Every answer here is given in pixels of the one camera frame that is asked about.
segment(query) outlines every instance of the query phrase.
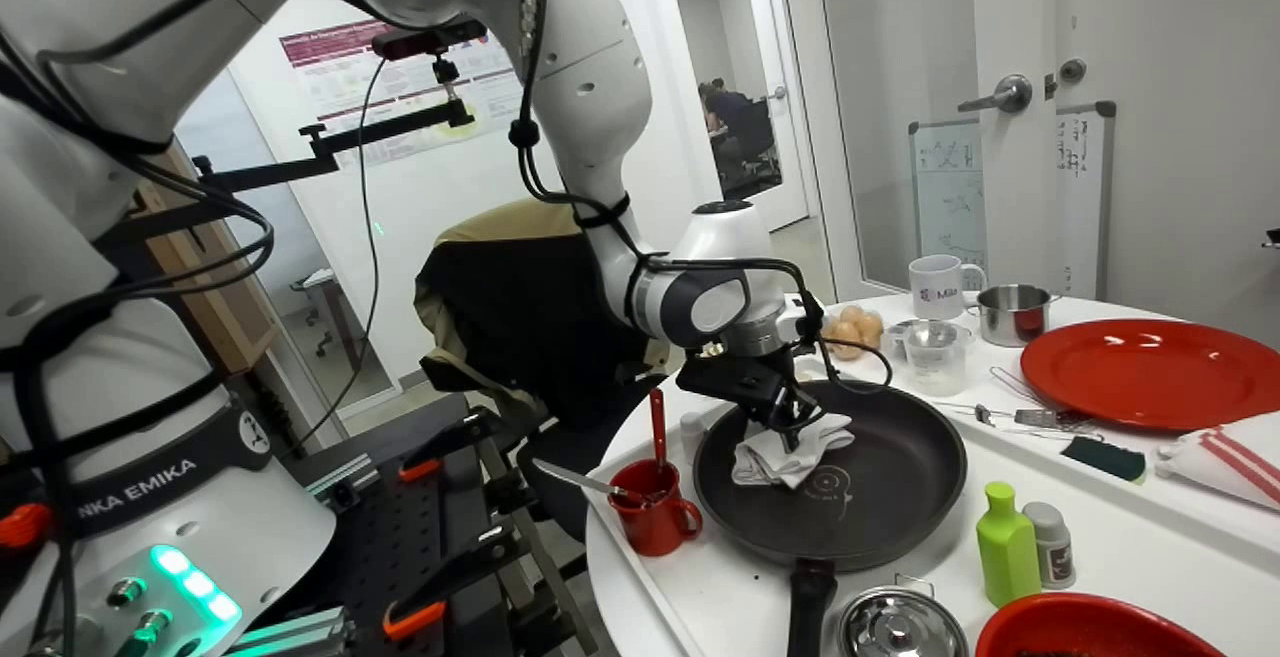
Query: door handle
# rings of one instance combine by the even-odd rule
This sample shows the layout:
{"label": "door handle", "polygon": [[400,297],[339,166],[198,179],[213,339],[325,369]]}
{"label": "door handle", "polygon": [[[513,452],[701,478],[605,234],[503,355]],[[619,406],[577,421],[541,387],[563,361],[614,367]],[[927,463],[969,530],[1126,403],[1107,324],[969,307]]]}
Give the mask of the door handle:
{"label": "door handle", "polygon": [[975,113],[997,108],[1002,113],[1015,115],[1032,104],[1032,79],[1021,74],[1010,74],[998,83],[996,91],[988,97],[978,97],[968,102],[956,105],[961,113]]}

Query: white towel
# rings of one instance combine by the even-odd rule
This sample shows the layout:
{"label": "white towel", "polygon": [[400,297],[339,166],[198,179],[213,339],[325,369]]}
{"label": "white towel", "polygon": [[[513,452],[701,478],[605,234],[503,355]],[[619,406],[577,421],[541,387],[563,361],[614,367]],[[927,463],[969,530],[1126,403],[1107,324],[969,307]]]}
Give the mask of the white towel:
{"label": "white towel", "polygon": [[818,466],[827,450],[840,450],[854,442],[852,433],[845,429],[849,423],[845,415],[824,415],[800,430],[800,446],[791,453],[783,450],[778,433],[749,423],[746,439],[733,451],[733,484],[782,483],[795,489]]}
{"label": "white towel", "polygon": [[1156,450],[1155,466],[1280,511],[1280,412],[1184,434]]}

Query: black frying pan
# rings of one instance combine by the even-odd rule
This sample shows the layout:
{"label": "black frying pan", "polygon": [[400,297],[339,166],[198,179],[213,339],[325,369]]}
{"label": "black frying pan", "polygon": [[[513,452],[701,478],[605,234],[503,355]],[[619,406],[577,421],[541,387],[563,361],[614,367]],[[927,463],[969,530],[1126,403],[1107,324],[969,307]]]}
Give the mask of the black frying pan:
{"label": "black frying pan", "polygon": [[703,512],[763,557],[794,564],[787,657],[817,657],[836,570],[891,562],[924,542],[964,488],[968,458],[951,423],[893,388],[854,394],[804,385],[831,412],[852,418],[854,443],[828,452],[795,491],[733,484],[733,448],[746,429],[735,410],[703,439],[694,488]]}

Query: measuring cup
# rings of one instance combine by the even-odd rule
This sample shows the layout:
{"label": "measuring cup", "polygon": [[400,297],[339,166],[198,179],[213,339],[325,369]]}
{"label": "measuring cup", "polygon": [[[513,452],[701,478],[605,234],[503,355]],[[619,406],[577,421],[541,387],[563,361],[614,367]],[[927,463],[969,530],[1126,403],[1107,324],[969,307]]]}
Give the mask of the measuring cup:
{"label": "measuring cup", "polygon": [[968,329],[941,320],[915,320],[906,328],[902,347],[915,387],[936,397],[965,388],[965,352],[973,342]]}

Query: green bottle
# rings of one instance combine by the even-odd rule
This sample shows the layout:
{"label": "green bottle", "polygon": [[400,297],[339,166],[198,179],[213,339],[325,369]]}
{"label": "green bottle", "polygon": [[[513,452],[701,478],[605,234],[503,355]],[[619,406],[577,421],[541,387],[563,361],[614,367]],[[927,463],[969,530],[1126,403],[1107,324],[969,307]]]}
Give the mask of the green bottle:
{"label": "green bottle", "polygon": [[987,515],[978,520],[978,552],[987,599],[1004,607],[1041,590],[1036,557],[1036,525],[1014,510],[1014,488],[1004,482],[987,484]]}

